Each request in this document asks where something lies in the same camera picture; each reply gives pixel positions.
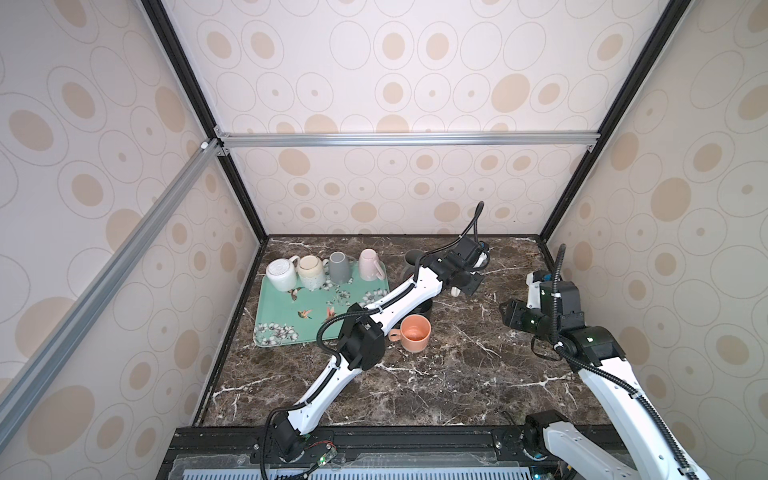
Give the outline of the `small grey mug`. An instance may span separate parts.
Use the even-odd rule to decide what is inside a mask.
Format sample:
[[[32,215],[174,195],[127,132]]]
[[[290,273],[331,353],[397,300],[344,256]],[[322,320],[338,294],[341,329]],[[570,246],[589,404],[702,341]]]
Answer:
[[[350,259],[341,251],[336,251],[330,254],[328,258],[328,270],[331,281],[336,285],[345,284],[352,278]]]

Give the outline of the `black mug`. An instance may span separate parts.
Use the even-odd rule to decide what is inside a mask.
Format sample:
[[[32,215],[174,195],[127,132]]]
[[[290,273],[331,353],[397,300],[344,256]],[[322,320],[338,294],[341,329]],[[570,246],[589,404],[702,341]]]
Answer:
[[[421,315],[421,316],[424,316],[425,318],[429,319],[431,317],[432,307],[433,307],[433,300],[429,299],[429,300],[426,300],[426,301],[422,302],[417,307],[415,307],[410,312],[410,314],[411,315]]]

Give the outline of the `pink mug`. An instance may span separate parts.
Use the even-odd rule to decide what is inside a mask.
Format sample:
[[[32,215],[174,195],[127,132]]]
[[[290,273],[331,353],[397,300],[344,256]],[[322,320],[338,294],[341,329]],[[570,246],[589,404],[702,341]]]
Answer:
[[[360,278],[364,281],[384,281],[386,272],[382,266],[377,252],[373,249],[364,249],[358,259]]]

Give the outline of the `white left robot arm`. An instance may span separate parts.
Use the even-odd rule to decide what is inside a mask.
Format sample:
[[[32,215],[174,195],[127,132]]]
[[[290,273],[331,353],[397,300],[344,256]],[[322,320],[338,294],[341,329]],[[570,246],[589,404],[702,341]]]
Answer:
[[[317,380],[294,404],[278,407],[267,417],[261,451],[274,447],[277,457],[293,462],[303,455],[310,434],[326,409],[359,374],[377,365],[395,325],[417,306],[456,288],[471,295],[483,281],[490,260],[489,246],[475,236],[461,236],[415,259],[413,273],[382,299],[325,322],[316,343],[330,355]]]

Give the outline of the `cream and peach mug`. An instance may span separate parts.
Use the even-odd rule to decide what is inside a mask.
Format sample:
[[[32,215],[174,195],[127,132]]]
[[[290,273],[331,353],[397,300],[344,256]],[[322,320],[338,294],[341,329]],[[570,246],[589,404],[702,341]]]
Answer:
[[[422,315],[414,314],[404,318],[399,328],[393,328],[388,333],[388,339],[399,342],[408,352],[419,353],[427,348],[431,332],[430,321]]]

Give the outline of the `large grey mug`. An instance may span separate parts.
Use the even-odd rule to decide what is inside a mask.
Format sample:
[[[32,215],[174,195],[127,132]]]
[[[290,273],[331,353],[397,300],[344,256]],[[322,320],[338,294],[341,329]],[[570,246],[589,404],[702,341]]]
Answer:
[[[422,264],[426,253],[422,250],[412,249],[406,252],[405,261],[408,265],[418,267]]]

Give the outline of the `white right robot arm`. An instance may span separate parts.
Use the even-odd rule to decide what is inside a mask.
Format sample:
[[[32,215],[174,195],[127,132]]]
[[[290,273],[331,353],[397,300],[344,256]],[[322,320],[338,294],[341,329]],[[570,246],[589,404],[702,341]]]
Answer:
[[[705,479],[707,472],[685,451],[645,395],[618,341],[584,319],[578,288],[554,274],[526,279],[525,300],[501,305],[503,323],[548,343],[592,391],[619,434],[631,464],[588,439],[563,414],[527,416],[521,434],[532,460],[559,459],[585,479]]]

